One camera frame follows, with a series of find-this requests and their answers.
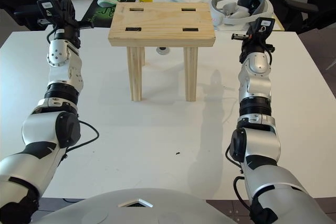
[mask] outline sticker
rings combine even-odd
[[[266,31],[266,26],[262,26],[261,29],[259,29],[259,32],[263,33],[264,31]]]
[[[57,29],[56,33],[57,34],[63,34],[64,33],[64,29]]]
[[[271,25],[271,21],[269,21],[269,20],[263,20],[263,21],[261,22],[261,25],[262,25],[262,26],[270,26],[270,25]]]
[[[51,2],[45,2],[45,3],[42,3],[42,6],[44,9],[48,9],[48,8],[52,8],[53,5]]]

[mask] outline plywood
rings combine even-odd
[[[211,47],[207,3],[118,3],[109,41],[128,47]]]

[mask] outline green mouse pad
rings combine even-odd
[[[89,9],[86,11],[82,21],[93,22],[95,27],[110,28],[114,10],[116,7],[103,8],[97,4],[98,0],[93,0]],[[135,0],[120,0],[120,2],[135,2]]]

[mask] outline vr headset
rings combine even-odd
[[[211,17],[214,26],[221,23],[226,25],[237,25],[253,22],[259,17],[271,18],[273,6],[269,0],[238,0],[229,2],[222,9],[217,8],[218,2],[211,1]]]

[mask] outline label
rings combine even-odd
[[[262,25],[262,26],[270,26],[270,25],[271,25],[271,21],[269,21],[269,20],[263,20],[263,21],[261,22],[261,25]]]
[[[45,3],[42,3],[42,6],[44,9],[48,9],[48,8],[52,8],[53,5],[51,2],[45,2]]]
[[[57,34],[63,34],[64,33],[64,29],[57,29],[56,33]]]

